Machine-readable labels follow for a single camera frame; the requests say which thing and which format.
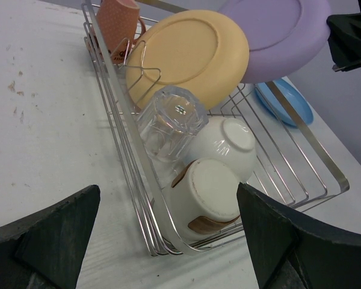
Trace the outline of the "clear drinking glass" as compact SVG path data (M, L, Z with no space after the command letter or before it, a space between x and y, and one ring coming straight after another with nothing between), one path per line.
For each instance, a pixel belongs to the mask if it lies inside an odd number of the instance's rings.
M173 85L156 91L137 119L147 154L164 163L181 159L208 122L207 111L195 95Z

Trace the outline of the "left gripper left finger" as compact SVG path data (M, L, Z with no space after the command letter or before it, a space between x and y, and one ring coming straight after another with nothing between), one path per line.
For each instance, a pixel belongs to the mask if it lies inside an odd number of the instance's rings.
M76 288L99 204L89 185L0 227L0 288Z

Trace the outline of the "white and brown cup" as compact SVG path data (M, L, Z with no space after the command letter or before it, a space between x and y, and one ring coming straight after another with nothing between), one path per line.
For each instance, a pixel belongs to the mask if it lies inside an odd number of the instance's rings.
M219 160L189 163L162 191L178 234L193 243L236 221L238 185L237 175Z

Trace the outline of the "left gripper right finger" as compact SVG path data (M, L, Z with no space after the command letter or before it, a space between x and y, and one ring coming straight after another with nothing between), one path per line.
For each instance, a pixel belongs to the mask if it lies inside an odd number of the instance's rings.
M237 200L259 288L361 288L361 234L240 183Z

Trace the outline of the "pink mug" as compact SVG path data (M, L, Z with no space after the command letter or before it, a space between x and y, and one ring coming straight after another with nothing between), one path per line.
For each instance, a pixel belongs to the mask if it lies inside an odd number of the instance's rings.
M135 38L137 25L142 33L146 26L140 17L140 7L134 0L104 0L96 14L96 20L114 64L122 64L138 42Z

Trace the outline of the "purple plate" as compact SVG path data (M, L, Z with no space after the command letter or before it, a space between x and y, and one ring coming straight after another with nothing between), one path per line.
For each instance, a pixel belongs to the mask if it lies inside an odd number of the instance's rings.
M250 57L242 82L257 84L289 75L326 45L331 14L325 0L226 1L219 12L244 32Z

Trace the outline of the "white bowl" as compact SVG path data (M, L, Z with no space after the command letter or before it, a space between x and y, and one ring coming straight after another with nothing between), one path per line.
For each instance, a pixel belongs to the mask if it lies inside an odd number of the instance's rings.
M251 129L233 117L213 116L192 139L184 164L214 158L227 164L241 182L247 182L256 165L256 140Z

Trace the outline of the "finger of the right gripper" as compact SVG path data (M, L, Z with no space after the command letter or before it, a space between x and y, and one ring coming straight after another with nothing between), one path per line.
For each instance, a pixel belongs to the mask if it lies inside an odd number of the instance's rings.
M359 8L359 13L333 14L327 18L328 44L335 72L361 68L361 2Z

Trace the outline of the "yellow plate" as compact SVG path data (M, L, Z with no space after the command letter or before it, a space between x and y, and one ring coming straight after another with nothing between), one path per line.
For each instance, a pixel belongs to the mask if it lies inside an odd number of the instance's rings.
M167 85L189 90L210 110L241 82L250 58L248 40L229 17L188 10L147 30L127 61L132 102L143 109Z

